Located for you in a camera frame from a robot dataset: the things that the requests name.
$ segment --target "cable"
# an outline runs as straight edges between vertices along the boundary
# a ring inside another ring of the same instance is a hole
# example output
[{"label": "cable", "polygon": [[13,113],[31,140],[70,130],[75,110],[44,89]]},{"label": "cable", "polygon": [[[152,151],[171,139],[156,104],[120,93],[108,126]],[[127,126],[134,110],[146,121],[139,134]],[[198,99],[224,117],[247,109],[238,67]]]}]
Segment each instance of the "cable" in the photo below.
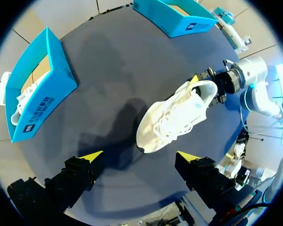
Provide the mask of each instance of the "cable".
[{"label": "cable", "polygon": [[266,202],[265,200],[265,194],[266,194],[266,191],[268,190],[269,186],[267,187],[267,189],[265,189],[265,191],[263,192],[263,195],[262,195],[262,202],[263,203],[269,203],[269,202]]},{"label": "cable", "polygon": [[253,204],[253,205],[250,205],[250,206],[247,206],[247,207],[244,207],[242,208],[241,210],[233,213],[233,214],[230,214],[228,217],[226,217],[224,220],[220,221],[221,224],[225,224],[227,222],[229,222],[230,220],[234,219],[235,217],[245,213],[245,212],[248,212],[252,209],[255,209],[255,208],[259,208],[259,207],[268,207],[270,204],[269,203],[256,203],[256,204]]},{"label": "cable", "polygon": [[260,131],[260,132],[250,132],[247,128],[246,128],[246,125],[244,124],[244,120],[243,120],[243,116],[242,116],[242,106],[240,106],[240,118],[241,118],[241,122],[242,122],[242,125],[243,125],[243,128],[249,133],[249,134],[254,134],[254,135],[258,135],[260,133],[263,133],[265,131],[267,131],[268,129],[270,129],[272,126],[274,126],[275,124],[278,123],[278,121],[275,121],[273,124],[271,124],[269,127],[265,128],[264,130]]}]

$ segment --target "black cable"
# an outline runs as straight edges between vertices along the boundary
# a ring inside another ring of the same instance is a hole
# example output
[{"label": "black cable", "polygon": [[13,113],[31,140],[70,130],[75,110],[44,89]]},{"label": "black cable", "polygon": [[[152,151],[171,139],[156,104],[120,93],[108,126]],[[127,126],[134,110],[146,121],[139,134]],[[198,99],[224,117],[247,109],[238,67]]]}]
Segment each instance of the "black cable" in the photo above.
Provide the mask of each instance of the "black cable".
[{"label": "black cable", "polygon": [[259,208],[259,207],[268,207],[268,206],[269,206],[269,203],[256,203],[256,204],[244,207],[241,210],[229,215],[224,220],[220,221],[220,223],[223,225],[223,224],[229,222],[230,220],[234,219],[235,217],[237,217],[237,216],[239,216],[239,215],[241,215],[245,212],[248,212],[252,209]]}]

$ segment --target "black clamp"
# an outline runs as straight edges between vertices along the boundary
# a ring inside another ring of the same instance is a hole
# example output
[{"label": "black clamp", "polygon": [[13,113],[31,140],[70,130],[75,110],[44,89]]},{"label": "black clamp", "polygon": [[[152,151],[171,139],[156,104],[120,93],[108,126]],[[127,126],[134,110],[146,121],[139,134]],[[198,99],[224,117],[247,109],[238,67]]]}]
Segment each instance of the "black clamp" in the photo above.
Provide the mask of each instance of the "black clamp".
[{"label": "black clamp", "polygon": [[226,92],[225,89],[223,87],[223,84],[221,83],[220,80],[218,80],[216,78],[217,73],[215,71],[213,71],[212,67],[209,66],[207,70],[205,70],[204,72],[197,74],[197,77],[199,80],[212,80],[218,87],[218,93],[217,95],[214,97],[214,99],[212,100],[212,102],[210,103],[209,106],[213,106],[216,105],[218,103],[222,103],[224,104],[224,102],[226,101]]}]

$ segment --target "shoelace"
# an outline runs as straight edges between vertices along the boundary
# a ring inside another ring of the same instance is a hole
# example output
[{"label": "shoelace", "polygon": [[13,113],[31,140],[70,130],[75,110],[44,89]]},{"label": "shoelace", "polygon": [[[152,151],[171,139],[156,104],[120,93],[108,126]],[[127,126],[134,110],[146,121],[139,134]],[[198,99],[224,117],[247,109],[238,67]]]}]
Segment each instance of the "shoelace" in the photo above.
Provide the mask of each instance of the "shoelace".
[{"label": "shoelace", "polygon": [[171,114],[171,112],[177,106],[178,106],[177,104],[173,105],[168,112],[167,109],[164,109],[163,116],[153,127],[153,132],[156,136],[160,138],[161,143],[166,142],[169,144],[172,141],[177,140],[178,136],[187,134],[193,129],[193,125],[192,125],[193,121],[183,125],[182,122],[179,120],[178,115]]}]

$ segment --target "mechanical part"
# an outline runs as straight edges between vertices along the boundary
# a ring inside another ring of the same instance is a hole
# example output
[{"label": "mechanical part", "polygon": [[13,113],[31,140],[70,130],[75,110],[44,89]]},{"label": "mechanical part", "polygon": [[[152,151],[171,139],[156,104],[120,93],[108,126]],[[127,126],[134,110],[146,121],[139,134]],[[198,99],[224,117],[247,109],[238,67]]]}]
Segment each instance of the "mechanical part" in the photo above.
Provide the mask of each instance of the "mechanical part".
[{"label": "mechanical part", "polygon": [[45,179],[45,188],[31,178],[20,179],[8,186],[8,194],[29,223],[52,222],[73,207],[83,191],[91,190],[103,170],[102,153],[85,156],[88,160],[71,157],[60,173]]},{"label": "mechanical part", "polygon": [[218,86],[218,95],[211,105],[224,103],[226,93],[234,94],[241,89],[240,96],[242,108],[255,111],[266,116],[274,117],[283,124],[283,110],[272,99],[268,97],[266,89],[267,65],[259,56],[251,56],[234,63],[230,60],[223,61],[225,72],[216,73],[211,67],[199,74],[199,79],[211,77]]},{"label": "mechanical part", "polygon": [[[240,191],[235,189],[235,179],[228,179],[215,168],[215,162],[208,158],[198,158],[190,154],[177,152],[175,168],[185,180],[190,190],[195,189],[204,203],[214,209],[216,215],[209,225],[220,225],[227,216],[238,212],[241,208],[255,204],[262,193],[253,192],[253,187],[245,185]],[[244,216],[238,215],[227,222],[235,225],[243,220]]]},{"label": "mechanical part", "polygon": [[216,79],[217,73],[209,66],[204,72],[197,74],[199,80],[211,79],[218,87],[218,93],[216,97],[212,100],[209,106],[216,105],[218,103],[224,103],[226,101],[226,93],[223,84],[220,80]]}]

